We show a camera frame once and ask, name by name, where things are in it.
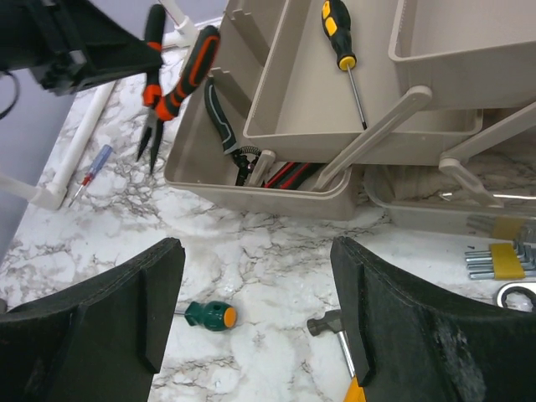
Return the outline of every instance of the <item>white marble countertop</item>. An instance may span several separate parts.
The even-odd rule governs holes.
[[[162,83],[177,79],[183,52],[167,52]],[[178,308],[223,300],[240,314],[236,328],[213,333],[175,317],[150,402],[340,401],[349,385],[336,337],[312,338],[310,317],[337,308],[329,262],[332,239],[349,236],[387,261],[464,296],[490,301],[500,282],[466,277],[467,246],[487,241],[410,232],[365,204],[349,222],[241,214],[171,189],[163,159],[179,119],[167,123],[154,177],[136,162],[145,118],[144,76],[117,84],[80,164],[69,197],[106,143],[115,153],[70,208],[28,207],[0,268],[0,297],[11,307],[60,291],[118,265],[166,236],[178,237],[187,261]],[[89,105],[79,95],[44,171],[47,183]]]

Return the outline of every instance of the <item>hammer head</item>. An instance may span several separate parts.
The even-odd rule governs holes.
[[[341,332],[343,328],[343,320],[341,319],[340,310],[330,310],[320,319],[311,318],[307,320],[307,329],[313,337],[320,335],[324,331],[333,333]]]

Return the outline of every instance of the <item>small screwdriver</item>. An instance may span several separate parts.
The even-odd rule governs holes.
[[[367,122],[359,99],[358,87],[353,80],[352,69],[357,63],[357,58],[352,51],[352,35],[350,28],[352,20],[348,9],[342,0],[326,0],[322,6],[322,27],[324,33],[329,38],[333,50],[337,54],[337,66],[342,71],[347,71],[352,84],[353,95],[358,104],[359,117],[363,124],[363,129],[367,129]]]
[[[231,329],[237,318],[235,308],[223,301],[211,301],[207,304],[192,301],[185,312],[175,314],[184,316],[190,327],[199,325],[213,332]]]
[[[108,157],[110,156],[110,154],[112,153],[112,149],[109,145],[104,145],[101,150],[99,151],[97,157],[95,158],[95,160],[93,161],[93,163],[91,164],[89,170],[87,171],[87,173],[85,174],[84,176],[84,180],[82,180],[82,184],[80,185],[80,187],[78,188],[78,190],[76,191],[75,193],[75,196],[73,197],[73,199],[71,199],[70,203],[69,203],[69,207],[73,204],[73,202],[78,198],[80,192],[85,188],[87,187],[87,185],[89,183],[91,183],[93,181],[93,179],[95,178],[95,176],[97,175],[97,173],[102,169],[102,167],[104,166],[104,164],[106,163],[106,160],[108,159]]]

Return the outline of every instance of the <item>hammer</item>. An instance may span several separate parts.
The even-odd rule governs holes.
[[[341,318],[340,310],[330,310],[324,314],[324,317],[320,319],[311,318],[307,320],[307,329],[313,337],[317,337],[324,331],[331,331],[337,335],[338,342],[343,350],[344,359],[350,373],[352,383],[344,399],[346,402],[366,402],[365,393],[363,388],[358,384],[358,379],[355,376],[355,368],[353,367],[352,355],[350,354],[350,347],[348,346],[348,338],[344,331],[343,320]]]

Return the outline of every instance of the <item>gray wall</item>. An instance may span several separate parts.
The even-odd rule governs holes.
[[[154,0],[92,0],[102,11],[137,37],[143,35],[147,10]],[[227,0],[177,0],[195,22],[219,17]],[[167,31],[173,26],[168,21]],[[73,96],[56,97],[41,90],[28,71],[17,71],[21,95],[17,106],[0,121],[0,172],[35,185],[73,103]],[[0,79],[0,110],[13,94],[9,78]],[[0,261],[27,203],[0,190]]]

